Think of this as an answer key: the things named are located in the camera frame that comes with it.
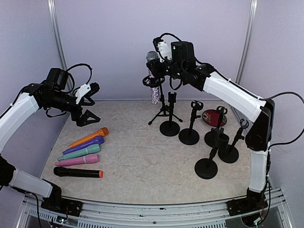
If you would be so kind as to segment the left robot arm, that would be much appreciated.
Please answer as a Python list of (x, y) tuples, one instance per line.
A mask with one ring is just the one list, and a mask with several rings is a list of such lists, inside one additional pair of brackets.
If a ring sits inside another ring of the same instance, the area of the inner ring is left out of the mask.
[[(60, 110), (62, 115), (70, 113), (72, 121), (79, 127), (100, 121), (100, 118), (89, 110), (82, 111), (83, 106), (95, 104), (91, 96), (99, 91), (99, 84), (87, 81), (78, 88), (73, 87), (66, 91), (67, 80), (72, 78), (68, 70), (52, 68), (44, 81), (29, 84), (20, 90), (14, 102), (0, 116), (2, 151), (12, 135), (39, 109), (48, 111), (55, 108)], [(77, 204), (63, 198), (59, 186), (17, 169), (4, 158), (0, 159), (0, 185), (10, 186), (35, 197), (41, 196), (42, 208), (59, 213), (65, 213)]]

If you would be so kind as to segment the black tripod microphone stand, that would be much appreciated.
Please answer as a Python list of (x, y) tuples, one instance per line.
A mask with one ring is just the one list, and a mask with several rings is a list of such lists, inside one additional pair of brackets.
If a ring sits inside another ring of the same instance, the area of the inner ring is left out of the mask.
[(151, 87), (158, 87), (160, 91), (160, 102), (161, 102), (161, 108), (160, 111), (148, 122), (148, 125), (151, 125), (153, 121), (157, 117), (167, 117), (169, 116), (169, 106), (165, 103), (165, 98), (163, 94), (163, 89), (162, 89), (162, 83), (164, 83), (165, 78), (161, 79), (156, 79), (153, 76), (146, 76), (143, 80), (142, 83), (144, 86), (147, 86), (149, 88)]

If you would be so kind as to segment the mint green toy microphone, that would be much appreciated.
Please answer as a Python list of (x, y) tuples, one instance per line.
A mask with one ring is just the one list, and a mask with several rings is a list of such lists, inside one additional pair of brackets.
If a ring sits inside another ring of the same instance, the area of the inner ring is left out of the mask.
[(73, 158), (77, 158), (77, 157), (82, 157), (85, 155), (89, 155), (89, 154), (94, 154), (100, 152), (100, 145), (99, 144), (93, 144), (90, 145), (86, 148), (68, 153), (68, 154), (64, 154), (60, 157), (58, 157), (58, 161), (62, 161), (62, 160), (68, 160), (68, 159), (73, 159)]

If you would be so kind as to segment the short black microphone stand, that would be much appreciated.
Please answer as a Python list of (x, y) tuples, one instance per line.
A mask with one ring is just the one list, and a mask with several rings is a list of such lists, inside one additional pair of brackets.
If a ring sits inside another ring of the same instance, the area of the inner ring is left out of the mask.
[[(214, 126), (216, 129), (219, 129), (223, 123), (223, 119), (227, 112), (227, 108), (225, 108), (224, 106), (218, 106), (216, 110), (209, 109), (204, 111), (202, 118), (205, 123)], [(212, 128), (209, 132), (205, 134), (204, 141), (208, 146), (213, 147), (215, 144), (216, 137), (217, 131)]]

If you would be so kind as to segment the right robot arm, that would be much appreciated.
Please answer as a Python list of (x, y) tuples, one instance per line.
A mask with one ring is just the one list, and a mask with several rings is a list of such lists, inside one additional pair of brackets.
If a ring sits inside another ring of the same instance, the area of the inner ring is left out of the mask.
[(273, 97), (261, 98), (242, 86), (223, 76), (209, 63), (198, 61), (191, 42), (177, 39), (170, 45), (162, 36), (153, 39), (156, 60), (147, 63), (155, 79), (152, 86), (159, 84), (159, 79), (170, 76), (180, 80), (181, 85), (191, 85), (199, 91), (221, 99), (240, 111), (252, 126), (245, 136), (245, 143), (250, 149), (250, 182), (246, 197), (227, 202), (231, 216), (249, 213), (270, 205), (265, 198), (266, 188), (270, 186), (268, 173), (273, 144), (272, 128), (275, 103)]

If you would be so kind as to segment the black wireless microphone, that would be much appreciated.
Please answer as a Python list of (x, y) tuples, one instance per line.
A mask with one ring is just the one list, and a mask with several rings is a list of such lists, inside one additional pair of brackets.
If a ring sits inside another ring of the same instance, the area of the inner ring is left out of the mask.
[(55, 167), (53, 172), (59, 177), (81, 177), (81, 178), (103, 178), (103, 171), (71, 169), (65, 167)]

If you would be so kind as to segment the silver glitter microphone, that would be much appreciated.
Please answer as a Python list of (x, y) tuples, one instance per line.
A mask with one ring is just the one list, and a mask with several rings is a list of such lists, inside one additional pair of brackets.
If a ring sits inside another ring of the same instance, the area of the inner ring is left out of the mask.
[[(158, 58), (159, 58), (159, 56), (158, 56), (157, 52), (155, 52), (155, 51), (149, 51), (146, 55), (147, 63), (149, 63), (151, 60), (158, 59)], [(158, 104), (160, 102), (159, 88), (158, 87), (151, 87), (150, 92), (151, 92), (152, 103), (154, 105)]]

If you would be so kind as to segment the pink toy microphone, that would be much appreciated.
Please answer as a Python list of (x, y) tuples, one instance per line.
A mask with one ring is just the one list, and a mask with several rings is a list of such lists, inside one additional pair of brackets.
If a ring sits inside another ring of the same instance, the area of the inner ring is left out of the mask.
[(62, 161), (55, 162), (55, 166), (73, 166), (73, 165), (81, 165), (81, 164), (92, 164), (99, 162), (99, 155), (98, 154), (89, 154), (86, 156), (78, 157), (78, 158), (72, 158)]

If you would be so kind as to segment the purple toy microphone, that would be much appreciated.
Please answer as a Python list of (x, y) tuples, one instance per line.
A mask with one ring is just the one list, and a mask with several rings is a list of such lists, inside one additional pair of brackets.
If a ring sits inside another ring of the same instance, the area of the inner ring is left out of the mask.
[(71, 152), (75, 152), (75, 151), (84, 149), (84, 148), (86, 148), (86, 147), (88, 147), (88, 146), (90, 146), (90, 145), (94, 145), (94, 144), (101, 145), (101, 144), (103, 144), (104, 142), (105, 142), (105, 140), (104, 140), (104, 137), (103, 137), (103, 136), (97, 136), (97, 137), (95, 137), (95, 138), (93, 138), (93, 139), (91, 139), (91, 140), (89, 140), (89, 141), (87, 141), (87, 142), (84, 142), (84, 143), (82, 143), (82, 144), (80, 144), (80, 145), (77, 145), (77, 146), (75, 146), (75, 147), (72, 147), (72, 148), (69, 148), (69, 149), (63, 151), (62, 154), (63, 154), (63, 155), (69, 154), (69, 153), (71, 153)]

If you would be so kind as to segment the orange toy microphone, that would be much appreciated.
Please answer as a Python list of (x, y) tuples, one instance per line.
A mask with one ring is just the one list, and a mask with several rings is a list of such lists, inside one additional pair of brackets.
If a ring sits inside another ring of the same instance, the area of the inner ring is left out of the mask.
[(75, 147), (75, 146), (78, 146), (78, 145), (80, 145), (80, 144), (82, 144), (82, 143), (85, 143), (85, 142), (87, 142), (87, 141), (89, 141), (89, 140), (94, 139), (94, 138), (97, 137), (97, 136), (105, 137), (105, 136), (107, 136), (108, 134), (109, 134), (109, 130), (108, 130), (107, 127), (100, 128), (100, 129), (97, 130), (96, 132), (94, 132), (94, 133), (92, 133), (92, 134), (90, 134), (90, 135), (87, 135), (87, 136), (85, 136), (84, 138), (81, 138), (81, 139), (79, 139), (79, 140), (73, 142), (72, 144), (69, 145), (69, 148), (73, 148), (73, 147)]

